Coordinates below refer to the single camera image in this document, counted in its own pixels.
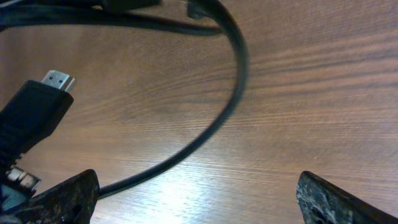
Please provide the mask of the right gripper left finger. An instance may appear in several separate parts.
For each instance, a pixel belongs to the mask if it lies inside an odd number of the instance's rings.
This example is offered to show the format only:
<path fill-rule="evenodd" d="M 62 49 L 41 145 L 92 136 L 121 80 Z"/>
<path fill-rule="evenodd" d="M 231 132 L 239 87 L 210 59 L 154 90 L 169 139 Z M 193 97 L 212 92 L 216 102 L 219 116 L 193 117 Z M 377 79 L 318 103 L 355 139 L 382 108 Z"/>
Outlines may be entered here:
<path fill-rule="evenodd" d="M 1 212 L 1 223 L 89 224 L 99 197 L 92 169 Z"/>

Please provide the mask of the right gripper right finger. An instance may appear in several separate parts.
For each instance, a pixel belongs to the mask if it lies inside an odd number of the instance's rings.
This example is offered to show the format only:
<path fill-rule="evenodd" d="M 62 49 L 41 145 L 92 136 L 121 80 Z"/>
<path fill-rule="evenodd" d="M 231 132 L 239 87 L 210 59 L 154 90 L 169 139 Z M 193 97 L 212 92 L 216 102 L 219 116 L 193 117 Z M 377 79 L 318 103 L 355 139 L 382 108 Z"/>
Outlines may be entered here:
<path fill-rule="evenodd" d="M 305 224 L 397 224 L 396 217 L 309 171 L 300 175 L 296 198 Z"/>

